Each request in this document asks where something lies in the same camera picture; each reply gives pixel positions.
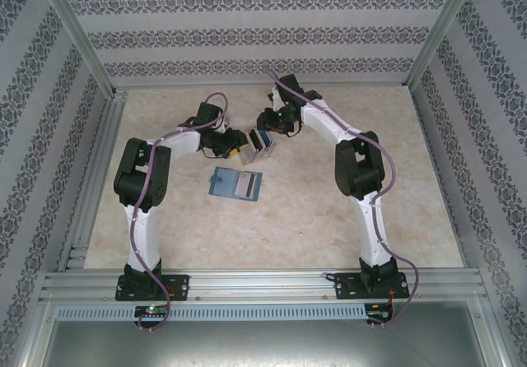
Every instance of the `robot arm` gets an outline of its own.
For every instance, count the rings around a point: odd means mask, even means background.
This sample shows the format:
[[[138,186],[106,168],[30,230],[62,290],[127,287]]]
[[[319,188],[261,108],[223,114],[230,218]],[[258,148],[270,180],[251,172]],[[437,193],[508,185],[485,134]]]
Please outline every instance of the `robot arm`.
[[[176,161],[189,153],[194,153],[195,151],[197,151],[199,149],[200,137],[201,136],[197,131],[182,132],[180,134],[174,135],[170,139],[164,140],[156,149],[156,157],[160,154],[160,152],[161,155],[166,155],[166,152],[168,152],[170,160],[164,160],[161,163],[157,163],[158,166],[154,165],[154,170],[160,170],[156,172],[156,176],[152,176],[151,188],[149,190],[149,194],[151,193],[151,191],[155,191],[155,200],[153,201],[153,204],[147,204],[145,207],[142,207],[142,209],[138,211],[138,218],[136,221],[134,235],[136,246],[141,252],[142,259],[151,271],[154,271],[154,269],[157,267],[161,260],[161,257],[159,255],[159,249],[157,246],[157,213],[159,209],[158,205],[161,203],[162,198],[166,194],[166,188],[168,183],[168,172],[164,171],[163,169],[168,169],[168,166],[170,166],[171,162]],[[149,146],[152,146],[151,142],[146,143],[146,157],[149,156]],[[119,171],[118,174],[119,173],[121,175],[119,176],[119,179],[116,179],[114,189],[120,190],[121,194],[119,196],[122,199],[124,192],[123,183],[126,182],[126,176],[123,176],[123,173],[121,171]],[[155,187],[156,185],[154,183],[157,183],[159,181],[161,181],[160,184]],[[128,228],[130,228],[130,225],[132,224],[133,205],[134,203],[130,202],[129,204],[124,206],[124,211],[128,219]],[[128,265],[133,270],[139,272],[143,271],[142,265],[138,261],[138,257],[136,256],[136,254],[133,252],[131,244],[130,252],[128,254]]]
[[[339,118],[328,107],[324,100],[319,99],[314,100],[314,102],[324,108],[324,110],[322,111],[310,104],[306,104],[301,108],[301,121],[306,126],[313,128],[331,146],[335,146],[335,179],[341,192],[346,196],[349,196],[349,199],[355,207],[359,229],[361,231],[361,259],[369,267],[374,267],[376,265],[381,266],[389,262],[390,255],[385,251],[382,245],[380,245],[380,242],[375,235],[373,215],[371,213],[371,200],[380,191],[376,190],[377,185],[380,186],[380,181],[384,179],[385,176],[384,171],[382,170],[380,153],[375,157],[376,160],[371,159],[371,156],[375,156],[376,152],[370,151],[366,154],[366,158],[363,161],[365,170],[360,174],[359,168],[361,167],[361,162],[357,162],[355,153],[361,148],[366,148],[365,142],[357,140],[357,138],[343,131],[342,128],[340,128],[331,117],[328,116],[328,113],[331,113],[333,116]],[[356,128],[350,127],[350,129],[357,134],[361,133],[361,131]],[[357,169],[354,171],[355,174],[353,171],[348,171],[354,167]],[[366,172],[367,167],[370,167],[370,174]],[[359,180],[361,176],[369,178],[366,181],[369,184],[366,184],[366,182],[363,184],[357,184],[361,182],[361,180]],[[383,221],[380,206],[380,198],[375,201],[375,204],[380,236],[384,243],[388,245],[385,223]]]
[[[210,123],[218,117],[222,109],[208,103],[202,103],[198,114],[180,125],[180,129],[201,126]],[[153,272],[161,271],[161,257],[157,246],[157,213],[158,206],[166,195],[170,163],[179,158],[201,150],[204,147],[212,150],[216,157],[228,158],[231,153],[247,143],[245,135],[239,130],[228,127],[224,117],[214,127],[201,128],[197,131],[186,131],[163,140],[156,148],[154,165],[147,195],[138,210],[134,227],[134,240],[142,260]],[[143,141],[132,138],[128,141],[119,170],[114,180],[114,191],[119,195],[119,201],[124,205],[128,218],[128,228],[133,219],[134,206],[141,194],[146,173],[141,170],[148,164],[153,141]],[[136,253],[130,244],[125,275],[137,282],[149,282],[150,278],[143,272],[143,266],[138,261]]]
[[[347,131],[363,135],[375,142],[379,140],[372,131],[361,132],[349,126],[328,107],[316,91],[304,92],[294,75],[286,75],[279,81],[316,106],[277,84],[268,96],[273,102],[273,107],[266,108],[261,113],[257,122],[258,129],[290,137],[295,131],[296,123],[298,132],[304,124],[313,128],[331,146],[335,146],[335,181],[340,191],[352,201],[361,231],[361,281],[373,292],[378,283],[386,282],[398,273],[395,259],[388,254],[377,238],[371,209],[373,198],[382,189],[385,170],[380,151]],[[375,200],[375,212],[380,238],[388,246],[380,198]]]

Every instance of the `floor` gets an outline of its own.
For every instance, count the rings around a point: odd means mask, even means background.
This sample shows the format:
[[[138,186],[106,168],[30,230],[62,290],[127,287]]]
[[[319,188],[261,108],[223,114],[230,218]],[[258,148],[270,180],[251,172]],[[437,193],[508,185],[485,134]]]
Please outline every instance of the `floor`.
[[[229,97],[231,126],[251,128],[270,105],[270,89],[209,86],[131,91],[85,267],[122,268],[127,261],[128,226],[113,192],[113,181],[130,137],[151,139],[173,130],[195,115],[201,100],[214,91]],[[393,250],[419,267],[462,267],[408,89],[327,85],[316,90],[353,127],[375,131],[394,157],[397,183],[383,197]],[[223,105],[221,100],[213,103]],[[334,149],[309,128],[294,138],[275,139],[277,146],[270,158],[246,167],[236,156],[209,160],[201,152],[172,163],[158,222],[163,267],[358,267],[361,244],[357,221],[351,202],[334,182]],[[259,200],[208,195],[208,180],[217,165],[262,172]]]

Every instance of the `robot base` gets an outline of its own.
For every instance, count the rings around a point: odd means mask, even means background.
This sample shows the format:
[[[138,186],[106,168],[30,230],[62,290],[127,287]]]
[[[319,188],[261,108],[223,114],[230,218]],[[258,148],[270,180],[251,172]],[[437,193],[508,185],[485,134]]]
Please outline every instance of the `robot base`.
[[[188,275],[161,275],[161,261],[152,272],[165,285],[171,301],[187,300]],[[115,299],[117,301],[162,301],[166,298],[161,288],[146,272],[134,270],[127,264],[124,266],[124,275],[121,275],[117,282]]]
[[[387,299],[390,291],[394,299],[410,296],[406,276],[397,269],[397,262],[391,258],[382,266],[368,266],[360,259],[361,272],[340,272],[327,274],[326,279],[335,283],[338,300]]]

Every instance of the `patterned wallpaper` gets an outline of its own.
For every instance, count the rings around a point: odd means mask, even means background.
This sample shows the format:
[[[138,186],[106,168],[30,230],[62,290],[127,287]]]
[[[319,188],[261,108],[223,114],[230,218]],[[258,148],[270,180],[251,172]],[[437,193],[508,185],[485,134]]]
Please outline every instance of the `patterned wallpaper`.
[[[445,0],[69,0],[116,86],[402,82]]]
[[[0,1],[0,366],[68,233],[106,99],[48,0]]]
[[[527,365],[527,0],[466,0],[414,102],[464,255]]]

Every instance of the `ventilated metal panel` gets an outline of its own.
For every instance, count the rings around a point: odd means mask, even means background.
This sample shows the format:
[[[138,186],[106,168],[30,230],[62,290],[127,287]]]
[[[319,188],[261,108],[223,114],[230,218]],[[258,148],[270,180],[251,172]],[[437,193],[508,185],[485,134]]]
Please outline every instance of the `ventilated metal panel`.
[[[135,307],[124,306],[63,306],[58,310],[58,321],[95,322],[130,321]],[[170,310],[169,320],[192,321],[262,321],[262,320],[335,320],[364,319],[364,304],[309,304],[309,305],[177,305]]]

